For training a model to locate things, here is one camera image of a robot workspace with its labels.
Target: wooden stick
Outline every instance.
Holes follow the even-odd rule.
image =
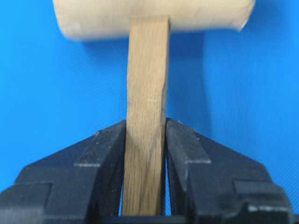
[[[161,214],[169,18],[131,21],[123,216]]]

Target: mallet handle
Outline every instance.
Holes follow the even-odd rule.
[[[168,17],[131,21],[124,216],[161,214],[169,33]]]

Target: blue background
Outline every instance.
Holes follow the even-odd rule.
[[[126,118],[128,39],[70,42],[50,0],[0,14],[0,190]],[[173,34],[167,116],[265,164],[299,212],[299,1],[257,0],[241,33]]]

